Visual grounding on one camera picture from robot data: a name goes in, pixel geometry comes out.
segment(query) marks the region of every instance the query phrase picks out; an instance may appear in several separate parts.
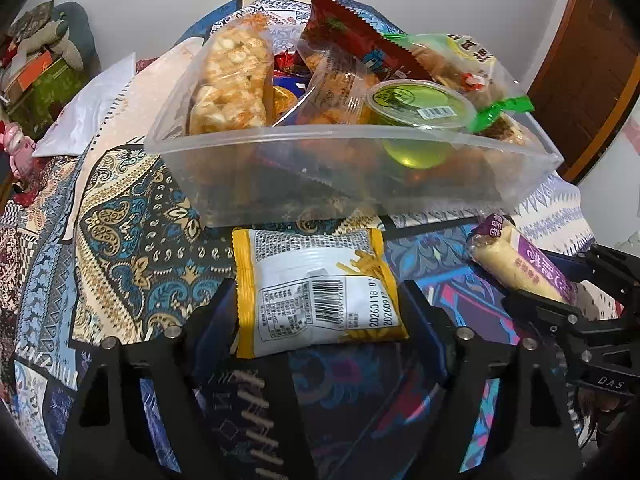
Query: paisley bedspread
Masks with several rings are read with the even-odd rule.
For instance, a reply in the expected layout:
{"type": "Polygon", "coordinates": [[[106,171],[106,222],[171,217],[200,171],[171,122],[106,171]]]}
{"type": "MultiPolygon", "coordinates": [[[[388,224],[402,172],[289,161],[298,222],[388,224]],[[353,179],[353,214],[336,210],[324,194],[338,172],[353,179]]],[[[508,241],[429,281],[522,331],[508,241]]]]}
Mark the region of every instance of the paisley bedspread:
{"type": "MultiPolygon", "coordinates": [[[[212,30],[251,9],[291,24],[306,22],[310,12],[309,0],[250,0],[243,6],[245,1],[233,0],[191,27],[122,91],[82,156],[52,159],[36,202],[28,208],[9,203],[0,218],[0,398],[53,470],[94,345],[108,335],[124,343],[153,338],[168,325],[183,323],[209,303],[222,279],[234,276],[231,228],[201,224],[162,159],[145,153],[143,139],[212,30]]],[[[338,1],[378,30],[400,32],[375,9],[338,1]]],[[[517,342],[500,292],[463,257],[471,220],[447,228],[436,224],[473,212],[386,218],[351,213],[345,219],[301,218],[261,227],[301,234],[370,225],[386,229],[386,258],[398,280],[414,279],[456,323],[491,340],[517,342]]],[[[577,187],[557,175],[512,213],[524,234],[545,249],[574,254],[593,238],[577,187]]],[[[284,359],[318,478],[401,479],[438,391],[411,349],[393,343],[341,345],[303,349],[284,359]],[[384,464],[370,460],[377,452],[387,457],[384,464]]],[[[248,366],[246,373],[260,370],[247,362],[235,365],[248,366]]],[[[226,458],[250,478],[260,461],[246,437],[251,424],[230,394],[238,390],[234,378],[231,368],[222,371],[198,394],[203,405],[216,407],[207,420],[220,434],[226,458]]],[[[153,387],[141,387],[158,459],[178,470],[153,387]]],[[[481,461],[496,392],[497,382],[489,381],[462,469],[481,461]]],[[[262,436],[263,449],[274,452],[271,437],[262,436]]]]}

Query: plastic cup lid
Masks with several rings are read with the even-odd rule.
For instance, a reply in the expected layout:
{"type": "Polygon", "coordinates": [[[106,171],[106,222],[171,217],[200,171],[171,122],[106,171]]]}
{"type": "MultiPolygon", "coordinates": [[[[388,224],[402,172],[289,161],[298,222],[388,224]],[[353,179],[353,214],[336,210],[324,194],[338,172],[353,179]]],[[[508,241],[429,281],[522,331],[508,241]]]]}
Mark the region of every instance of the plastic cup lid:
{"type": "Polygon", "coordinates": [[[417,79],[378,83],[369,89],[367,105],[391,121],[416,127],[464,128],[476,116],[474,106],[459,93],[417,79]]]}

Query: purple label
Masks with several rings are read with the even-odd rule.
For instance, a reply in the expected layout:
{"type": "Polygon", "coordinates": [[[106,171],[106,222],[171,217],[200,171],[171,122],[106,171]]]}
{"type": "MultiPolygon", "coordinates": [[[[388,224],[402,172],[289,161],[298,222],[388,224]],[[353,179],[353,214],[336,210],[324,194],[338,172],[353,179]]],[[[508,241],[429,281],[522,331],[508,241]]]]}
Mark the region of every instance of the purple label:
{"type": "Polygon", "coordinates": [[[502,224],[504,218],[494,213],[489,215],[484,222],[478,224],[473,232],[476,235],[491,236],[493,238],[500,238],[502,234],[502,224]]]}
{"type": "Polygon", "coordinates": [[[539,248],[534,247],[531,243],[522,235],[518,240],[518,252],[527,262],[529,262],[544,278],[549,282],[558,294],[569,304],[571,304],[571,285],[565,278],[564,274],[558,270],[558,268],[551,263],[539,248]]]}

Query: green jelly cup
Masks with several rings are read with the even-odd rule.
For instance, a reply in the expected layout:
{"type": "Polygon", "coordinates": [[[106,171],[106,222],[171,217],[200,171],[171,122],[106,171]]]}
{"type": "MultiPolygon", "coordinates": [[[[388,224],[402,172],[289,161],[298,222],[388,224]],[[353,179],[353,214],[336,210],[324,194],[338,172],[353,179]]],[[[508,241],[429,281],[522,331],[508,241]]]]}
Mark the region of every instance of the green jelly cup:
{"type": "MultiPolygon", "coordinates": [[[[415,79],[379,83],[367,93],[372,124],[413,126],[436,130],[460,130],[469,126],[476,109],[462,95],[444,86],[415,79]]],[[[383,140],[385,151],[399,164],[427,170],[442,164],[453,147],[436,140],[383,140]]]]}

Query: pink plush toy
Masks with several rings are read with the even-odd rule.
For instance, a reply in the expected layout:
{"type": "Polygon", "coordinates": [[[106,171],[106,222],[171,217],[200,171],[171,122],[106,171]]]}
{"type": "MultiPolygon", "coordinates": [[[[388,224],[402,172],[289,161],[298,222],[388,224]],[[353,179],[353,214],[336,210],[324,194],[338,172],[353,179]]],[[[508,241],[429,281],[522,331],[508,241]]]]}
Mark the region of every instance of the pink plush toy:
{"type": "Polygon", "coordinates": [[[20,124],[9,123],[5,126],[2,121],[0,121],[0,141],[9,154],[9,166],[14,177],[28,181],[33,168],[31,153],[36,149],[36,143],[31,137],[23,134],[20,124]]]}

